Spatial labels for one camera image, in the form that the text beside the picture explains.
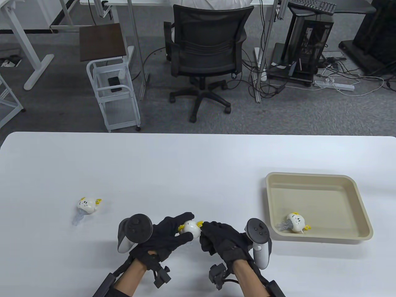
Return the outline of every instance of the person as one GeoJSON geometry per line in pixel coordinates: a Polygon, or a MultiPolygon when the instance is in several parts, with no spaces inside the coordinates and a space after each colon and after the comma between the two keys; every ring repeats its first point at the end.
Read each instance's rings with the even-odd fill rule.
{"type": "MultiPolygon", "coordinates": [[[[169,0],[170,6],[175,4],[198,9],[228,10],[248,7],[253,0],[169,0]]],[[[172,41],[175,41],[175,29],[172,28],[172,41]]]]}
{"type": "MultiPolygon", "coordinates": [[[[162,254],[167,258],[179,246],[193,240],[190,232],[175,236],[178,227],[193,218],[192,213],[184,213],[174,218],[166,217],[158,225],[153,225],[152,236],[131,250],[130,254],[134,257],[132,264],[110,288],[107,297],[132,297],[147,271],[140,259],[143,259],[146,253],[162,254]]],[[[238,279],[244,297],[270,296],[257,275],[257,269],[255,272],[257,267],[249,255],[245,233],[239,233],[227,224],[204,222],[201,227],[200,244],[204,252],[209,252],[210,255],[219,254],[227,268],[238,279]]]]}

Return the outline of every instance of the transparent plastic piece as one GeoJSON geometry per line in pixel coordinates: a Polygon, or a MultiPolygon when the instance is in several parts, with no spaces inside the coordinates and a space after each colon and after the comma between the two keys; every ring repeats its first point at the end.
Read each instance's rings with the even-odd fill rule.
{"type": "Polygon", "coordinates": [[[290,219],[287,219],[285,222],[277,224],[275,227],[278,231],[284,231],[288,229],[293,229],[293,223],[290,219]]]}
{"type": "Polygon", "coordinates": [[[82,218],[87,215],[88,212],[86,212],[85,210],[81,209],[81,208],[77,208],[77,213],[74,216],[74,219],[72,221],[72,224],[74,226],[77,226],[79,224],[79,222],[82,220],[82,218]]]}

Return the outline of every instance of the white metal cart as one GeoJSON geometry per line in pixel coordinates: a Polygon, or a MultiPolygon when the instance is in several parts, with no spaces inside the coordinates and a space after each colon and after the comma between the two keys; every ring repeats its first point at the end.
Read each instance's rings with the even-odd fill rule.
{"type": "Polygon", "coordinates": [[[0,129],[17,113],[25,112],[11,88],[0,75],[0,129]]]}
{"type": "Polygon", "coordinates": [[[140,131],[140,114],[128,69],[128,59],[114,57],[91,61],[87,64],[87,74],[107,130],[111,132],[136,126],[136,131],[140,131]],[[107,65],[117,60],[120,63],[107,65]],[[109,78],[115,77],[119,78],[120,84],[110,86],[109,78]]]}

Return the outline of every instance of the black glove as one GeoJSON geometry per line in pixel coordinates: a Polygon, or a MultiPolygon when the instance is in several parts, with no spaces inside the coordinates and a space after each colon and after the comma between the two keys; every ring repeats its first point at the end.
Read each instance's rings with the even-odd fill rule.
{"type": "Polygon", "coordinates": [[[235,260],[246,260],[251,267],[254,265],[249,254],[253,242],[246,233],[239,233],[230,225],[204,222],[199,241],[203,251],[209,252],[210,255],[219,254],[230,273],[233,273],[232,264],[235,260]]]}
{"type": "Polygon", "coordinates": [[[179,246],[193,240],[194,237],[191,232],[175,236],[178,234],[178,227],[192,219],[194,219],[194,215],[191,212],[186,212],[174,218],[164,218],[158,225],[153,225],[150,239],[138,244],[130,251],[129,254],[146,265],[148,263],[145,263],[145,261],[149,251],[155,251],[158,255],[159,261],[162,262],[166,260],[171,252],[179,246]]]}

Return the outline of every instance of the wrist mount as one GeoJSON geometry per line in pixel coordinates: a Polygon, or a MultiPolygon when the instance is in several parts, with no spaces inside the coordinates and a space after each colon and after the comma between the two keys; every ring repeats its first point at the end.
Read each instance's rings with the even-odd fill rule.
{"type": "MultiPolygon", "coordinates": [[[[282,290],[279,288],[278,284],[276,281],[268,281],[266,280],[260,273],[260,270],[258,267],[253,263],[250,264],[252,267],[253,271],[257,274],[260,282],[263,284],[265,289],[268,291],[271,297],[285,297],[285,294],[283,294],[282,290]]],[[[210,270],[209,270],[209,280],[216,285],[216,288],[218,290],[221,290],[223,287],[223,284],[225,282],[234,282],[239,284],[237,280],[232,280],[232,279],[226,279],[231,274],[231,271],[229,269],[226,269],[224,264],[219,264],[219,265],[213,265],[210,270]]]]}
{"type": "MultiPolygon", "coordinates": [[[[159,288],[164,283],[168,283],[171,280],[171,277],[168,275],[170,269],[168,266],[162,268],[160,261],[162,259],[160,255],[150,255],[145,253],[142,257],[139,258],[144,265],[146,265],[147,270],[152,270],[154,274],[154,285],[159,288]]],[[[99,286],[98,290],[95,292],[93,297],[105,297],[109,289],[114,285],[116,282],[117,277],[123,274],[128,267],[132,264],[134,257],[131,255],[128,259],[122,264],[116,271],[113,273],[109,273],[102,284],[99,286]]]]}

